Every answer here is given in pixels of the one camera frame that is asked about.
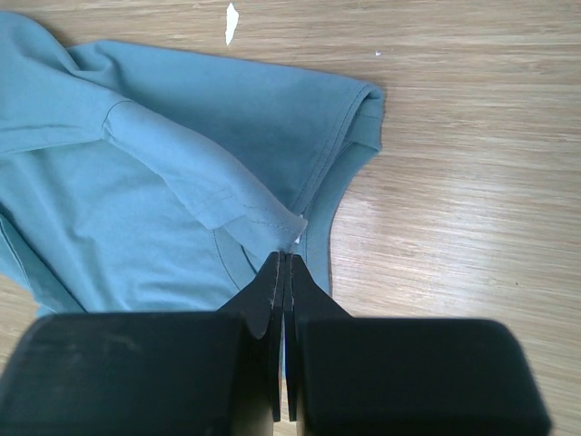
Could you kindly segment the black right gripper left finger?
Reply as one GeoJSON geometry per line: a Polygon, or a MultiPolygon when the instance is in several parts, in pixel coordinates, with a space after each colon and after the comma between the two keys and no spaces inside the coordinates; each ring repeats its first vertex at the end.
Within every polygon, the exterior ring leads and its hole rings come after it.
{"type": "Polygon", "coordinates": [[[284,256],[214,312],[57,314],[1,378],[4,435],[270,435],[281,417],[284,256]]]}

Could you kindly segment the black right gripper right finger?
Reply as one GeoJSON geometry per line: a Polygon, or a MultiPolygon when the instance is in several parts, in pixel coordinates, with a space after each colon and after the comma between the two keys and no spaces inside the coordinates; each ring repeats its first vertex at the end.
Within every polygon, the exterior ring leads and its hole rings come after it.
{"type": "Polygon", "coordinates": [[[552,421],[513,333],[474,318],[343,310],[286,261],[289,416],[301,435],[547,435],[552,421]]]}

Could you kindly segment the blue-grey t shirt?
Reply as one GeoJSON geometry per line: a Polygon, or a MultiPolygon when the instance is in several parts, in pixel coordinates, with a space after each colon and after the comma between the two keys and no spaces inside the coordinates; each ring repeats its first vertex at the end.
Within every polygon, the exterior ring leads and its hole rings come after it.
{"type": "Polygon", "coordinates": [[[1,14],[1,272],[39,315],[214,311],[270,253],[324,291],[381,148],[374,84],[146,45],[65,47],[1,14]]]}

